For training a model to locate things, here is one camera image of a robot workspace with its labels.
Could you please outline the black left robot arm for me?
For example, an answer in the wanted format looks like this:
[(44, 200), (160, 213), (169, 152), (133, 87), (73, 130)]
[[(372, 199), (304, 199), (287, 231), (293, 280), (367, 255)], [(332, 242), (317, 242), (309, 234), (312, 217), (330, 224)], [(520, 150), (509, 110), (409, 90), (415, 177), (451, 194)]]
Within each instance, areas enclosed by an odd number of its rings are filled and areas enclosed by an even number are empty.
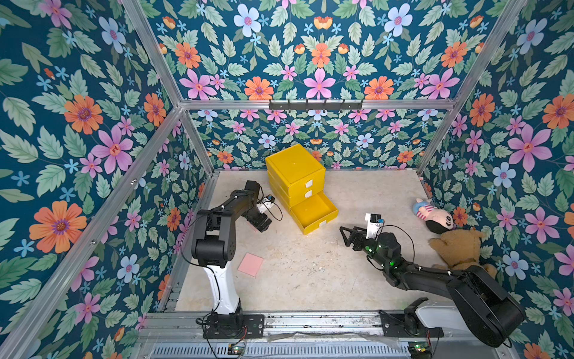
[(208, 276), (214, 300), (212, 310), (218, 315), (232, 316), (241, 311), (231, 269), (237, 249), (236, 221), (244, 218), (260, 233), (269, 228), (271, 220), (262, 208), (261, 191), (258, 182), (248, 180), (243, 189), (233, 191), (224, 203), (197, 214), (191, 256)]

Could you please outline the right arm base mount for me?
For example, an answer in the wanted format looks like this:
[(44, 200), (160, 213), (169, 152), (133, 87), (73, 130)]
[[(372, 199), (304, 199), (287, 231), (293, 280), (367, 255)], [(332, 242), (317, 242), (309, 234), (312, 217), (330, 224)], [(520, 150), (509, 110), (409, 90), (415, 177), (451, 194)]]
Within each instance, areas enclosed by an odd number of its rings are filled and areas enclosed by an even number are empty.
[(381, 327), (386, 337), (444, 337), (444, 331), (438, 327), (425, 325), (417, 317), (416, 310), (425, 304), (428, 298), (422, 297), (408, 305), (401, 313), (391, 314), (379, 310)]

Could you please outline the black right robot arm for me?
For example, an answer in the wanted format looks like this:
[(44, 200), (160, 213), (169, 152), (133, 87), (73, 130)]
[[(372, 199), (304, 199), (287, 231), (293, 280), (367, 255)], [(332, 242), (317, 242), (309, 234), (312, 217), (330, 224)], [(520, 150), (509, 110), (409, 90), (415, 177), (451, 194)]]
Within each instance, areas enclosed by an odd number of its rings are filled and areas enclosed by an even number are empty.
[(340, 227), (339, 231), (345, 245), (364, 252), (392, 287), (452, 300), (469, 332), (488, 346), (504, 344), (526, 319), (518, 302), (480, 266), (463, 270), (423, 267), (402, 257), (394, 233), (376, 230), (368, 237), (366, 228)]

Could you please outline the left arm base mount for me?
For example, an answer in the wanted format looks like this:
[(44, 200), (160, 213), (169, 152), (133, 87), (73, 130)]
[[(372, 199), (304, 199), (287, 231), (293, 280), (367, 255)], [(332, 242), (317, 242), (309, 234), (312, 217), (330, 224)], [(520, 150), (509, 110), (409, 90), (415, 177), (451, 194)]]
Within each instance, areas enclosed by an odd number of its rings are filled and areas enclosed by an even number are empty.
[(210, 313), (200, 324), (204, 339), (257, 339), (263, 337), (262, 314), (221, 315)]

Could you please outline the yellow drawer cabinet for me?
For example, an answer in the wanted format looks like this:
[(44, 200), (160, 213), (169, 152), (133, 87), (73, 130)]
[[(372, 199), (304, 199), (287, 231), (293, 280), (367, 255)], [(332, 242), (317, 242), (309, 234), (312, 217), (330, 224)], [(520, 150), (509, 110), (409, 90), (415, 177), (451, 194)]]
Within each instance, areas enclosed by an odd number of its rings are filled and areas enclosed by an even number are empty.
[(302, 145), (296, 144), (265, 159), (275, 197), (308, 235), (339, 214), (324, 194), (326, 168)]

